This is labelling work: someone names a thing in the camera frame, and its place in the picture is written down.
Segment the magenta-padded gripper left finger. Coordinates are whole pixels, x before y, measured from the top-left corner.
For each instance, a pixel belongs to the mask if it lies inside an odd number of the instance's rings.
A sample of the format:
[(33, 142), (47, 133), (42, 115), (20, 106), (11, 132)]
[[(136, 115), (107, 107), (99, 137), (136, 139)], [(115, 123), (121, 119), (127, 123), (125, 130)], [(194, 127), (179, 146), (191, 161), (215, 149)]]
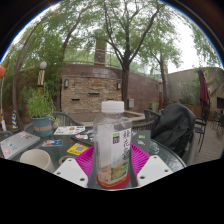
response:
[(94, 158), (94, 147), (90, 147), (76, 158), (67, 158), (54, 172), (67, 181), (87, 188), (90, 180)]

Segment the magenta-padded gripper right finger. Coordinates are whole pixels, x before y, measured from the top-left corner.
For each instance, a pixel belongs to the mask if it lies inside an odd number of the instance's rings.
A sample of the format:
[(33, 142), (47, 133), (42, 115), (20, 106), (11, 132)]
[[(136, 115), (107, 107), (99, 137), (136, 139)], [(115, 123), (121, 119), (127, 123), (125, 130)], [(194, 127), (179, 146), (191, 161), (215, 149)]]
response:
[(158, 155), (149, 155), (135, 145), (131, 145), (131, 159), (138, 187), (143, 187), (173, 173)]

